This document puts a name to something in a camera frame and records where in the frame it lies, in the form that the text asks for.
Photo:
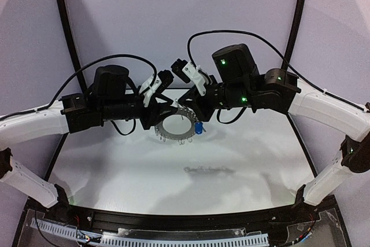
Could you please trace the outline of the perforated metal key ring disc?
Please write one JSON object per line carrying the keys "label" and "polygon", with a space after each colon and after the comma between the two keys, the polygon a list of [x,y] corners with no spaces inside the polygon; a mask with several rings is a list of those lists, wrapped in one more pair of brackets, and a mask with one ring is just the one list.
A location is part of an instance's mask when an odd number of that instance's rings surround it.
{"label": "perforated metal key ring disc", "polygon": [[165,142],[166,140],[178,141],[180,145],[184,145],[185,140],[192,141],[192,137],[195,135],[195,123],[198,121],[195,113],[189,109],[179,107],[177,112],[173,116],[180,116],[182,119],[187,119],[190,122],[190,127],[186,132],[175,134],[165,129],[164,121],[157,124],[154,128],[156,136],[160,137],[160,140]]}

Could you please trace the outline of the blue key tag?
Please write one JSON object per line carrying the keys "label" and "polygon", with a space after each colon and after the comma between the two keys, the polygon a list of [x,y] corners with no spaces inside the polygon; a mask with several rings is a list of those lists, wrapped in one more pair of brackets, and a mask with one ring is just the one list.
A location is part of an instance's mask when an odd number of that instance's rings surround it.
{"label": "blue key tag", "polygon": [[196,121],[194,123],[194,132],[197,135],[201,135],[204,132],[204,124],[201,121]]}

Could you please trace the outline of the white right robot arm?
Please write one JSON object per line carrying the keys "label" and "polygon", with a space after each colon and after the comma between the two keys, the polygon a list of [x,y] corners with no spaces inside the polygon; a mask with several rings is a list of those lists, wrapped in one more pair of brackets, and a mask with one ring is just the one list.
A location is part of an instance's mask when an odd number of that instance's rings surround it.
{"label": "white right robot arm", "polygon": [[345,139],[332,162],[298,189],[296,205],[315,207],[347,178],[369,170],[368,105],[350,105],[284,69],[261,74],[244,44],[224,47],[212,58],[221,82],[193,62],[179,59],[172,65],[173,73],[182,81],[193,83],[179,104],[191,109],[198,120],[207,122],[216,110],[222,109],[270,109],[307,117],[344,133]]}

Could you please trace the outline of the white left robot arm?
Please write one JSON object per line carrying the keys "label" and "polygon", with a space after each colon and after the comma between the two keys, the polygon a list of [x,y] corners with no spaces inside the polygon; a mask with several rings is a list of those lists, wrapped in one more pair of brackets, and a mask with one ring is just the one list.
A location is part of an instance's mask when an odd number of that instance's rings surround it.
{"label": "white left robot arm", "polygon": [[76,133],[107,121],[139,120],[143,129],[156,126],[177,109],[162,92],[173,82],[160,71],[136,87],[129,70],[118,65],[99,67],[84,94],[71,94],[43,110],[1,120],[1,182],[33,198],[47,209],[68,208],[65,190],[37,176],[12,157],[11,146],[54,134]]}

